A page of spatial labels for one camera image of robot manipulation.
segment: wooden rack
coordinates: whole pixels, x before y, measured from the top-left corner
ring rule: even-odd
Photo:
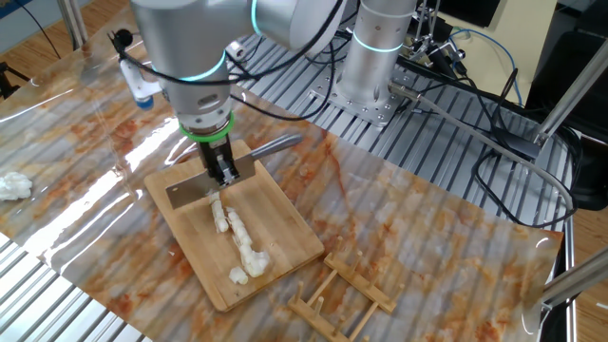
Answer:
[[[384,270],[382,268],[378,269],[378,271],[371,277],[370,280],[365,279],[362,275],[356,272],[356,268],[363,257],[363,253],[361,251],[357,251],[356,258],[353,264],[348,265],[346,262],[339,260],[335,255],[340,251],[342,247],[342,237],[338,237],[338,241],[334,248],[333,253],[329,253],[327,257],[325,257],[325,264],[328,265],[332,272],[328,277],[323,281],[321,286],[319,286],[316,291],[314,291],[313,296],[307,301],[304,302],[301,299],[302,291],[304,288],[304,283],[299,282],[297,284],[297,292],[295,295],[289,300],[289,307],[300,317],[302,317],[313,329],[320,333],[323,337],[325,337],[330,342],[351,342],[357,337],[359,333],[363,330],[363,327],[370,320],[373,312],[380,308],[385,311],[387,314],[392,314],[392,311],[397,306],[397,299],[403,293],[405,289],[404,284],[400,284],[397,292],[389,297],[384,294],[380,289],[378,289],[375,284],[380,280],[380,277],[384,274]],[[328,320],[321,316],[321,307],[323,306],[324,298],[321,296],[323,290],[327,288],[327,286],[332,282],[335,276],[340,275],[344,280],[348,281],[357,291],[366,296],[369,300],[371,300],[372,304],[368,311],[365,313],[359,324],[354,328],[351,335],[347,337],[341,331],[344,328],[344,324],[346,322],[346,318],[341,316],[338,325],[334,326]],[[309,340],[309,342],[314,342],[316,340],[316,333],[313,333],[313,336]],[[370,338],[368,336],[363,337],[362,342],[369,342]]]

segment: blue led ring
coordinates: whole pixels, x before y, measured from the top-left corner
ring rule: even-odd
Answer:
[[[354,34],[354,32],[352,33],[352,36],[354,37],[354,40],[357,41],[357,43],[359,43],[363,48],[366,48],[368,50],[374,51],[374,52],[382,52],[382,53],[388,53],[388,52],[394,52],[398,49],[400,49],[402,45],[400,45],[399,47],[395,47],[395,48],[377,48],[377,47],[370,47],[369,45],[361,42],[361,40],[359,39],[359,37],[357,37],[356,34]]]
[[[226,61],[226,50],[224,50],[224,53],[221,55],[221,59],[216,64],[216,66],[212,67],[208,71],[205,71],[205,72],[201,73],[201,75],[190,76],[190,77],[183,77],[183,78],[180,78],[180,80],[185,81],[185,82],[200,81],[200,80],[202,80],[204,78],[207,78],[207,77],[213,75],[216,71],[218,71],[219,68],[221,68],[221,66],[224,64],[225,61]],[[156,70],[156,68],[154,66],[152,66],[152,69],[154,71],[156,71],[156,72],[159,72],[158,70]]]
[[[251,25],[254,27],[254,31],[257,33],[257,35],[261,36],[262,31],[257,25],[257,0],[253,0],[251,2]]]

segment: blue cable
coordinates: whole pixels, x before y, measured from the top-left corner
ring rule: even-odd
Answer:
[[[453,45],[454,45],[454,47],[455,47],[456,49],[458,49],[458,47],[456,47],[456,43],[454,43],[454,40],[452,39],[452,37],[449,37],[449,38],[447,38],[447,39],[448,39],[448,40],[451,42],[451,44],[453,44]],[[456,70],[456,62],[452,63],[452,70]]]
[[[475,34],[479,34],[482,37],[484,37],[485,39],[490,40],[490,41],[492,41],[492,43],[494,43],[497,46],[501,47],[504,50],[504,52],[506,53],[506,55],[509,56],[509,59],[511,60],[511,65],[513,66],[513,69],[515,70],[515,68],[516,68],[516,66],[515,66],[515,60],[513,59],[513,56],[511,56],[511,53],[506,49],[506,47],[504,47],[501,43],[499,43],[498,41],[496,41],[494,38],[492,38],[492,37],[490,37],[490,36],[488,36],[486,34],[483,34],[483,33],[479,32],[479,31],[476,31],[474,29],[463,28],[463,29],[461,29],[459,31],[456,31],[456,32],[452,33],[449,36],[449,40],[454,44],[455,47],[456,47],[456,44],[452,40],[452,37],[455,36],[456,34],[463,33],[463,32],[472,32],[472,33],[475,33]],[[520,101],[520,106],[523,106],[522,94],[520,92],[520,86],[518,85],[517,80],[515,80],[514,86],[515,86],[515,92],[517,93],[517,98]]]

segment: metal grating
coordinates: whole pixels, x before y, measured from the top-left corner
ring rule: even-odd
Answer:
[[[255,36],[242,40],[253,51]],[[260,71],[285,61],[293,54],[270,41],[264,41],[249,63],[252,71]],[[314,110],[321,101],[310,96],[309,87],[322,76],[327,66],[313,65],[302,59],[287,69],[261,81],[242,86],[258,96],[287,110],[302,115]],[[408,72],[408,86],[422,90],[433,82]],[[453,87],[430,91],[427,96],[448,109],[457,118],[488,129],[480,104],[467,92]],[[489,213],[504,217],[495,203],[471,178],[470,165],[487,150],[466,133],[444,120],[408,110],[395,115],[384,128],[375,127],[334,107],[328,107],[311,121],[341,137],[421,176],[447,191],[483,207]],[[526,135],[535,125],[528,120],[505,113],[509,129]],[[567,149],[559,141],[551,141],[537,164],[549,170],[564,183],[571,181]],[[565,212],[554,189],[536,176],[527,174],[518,164],[497,159],[482,167],[483,177],[507,206],[525,222],[554,219]],[[550,227],[566,233],[568,268],[574,263],[572,220]],[[0,341],[149,341],[125,324],[114,313],[84,294],[29,256],[6,237],[0,237]],[[570,307],[574,333],[574,306]]]

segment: knife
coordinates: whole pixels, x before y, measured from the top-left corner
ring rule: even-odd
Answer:
[[[168,186],[165,191],[171,201],[173,209],[181,208],[184,205],[250,179],[256,175],[255,161],[295,146],[301,142],[302,136],[299,134],[284,135],[253,150],[250,154],[237,159],[235,161],[235,168],[238,171],[239,177],[228,185],[219,185],[218,182],[209,175],[209,172],[205,171],[190,179]]]

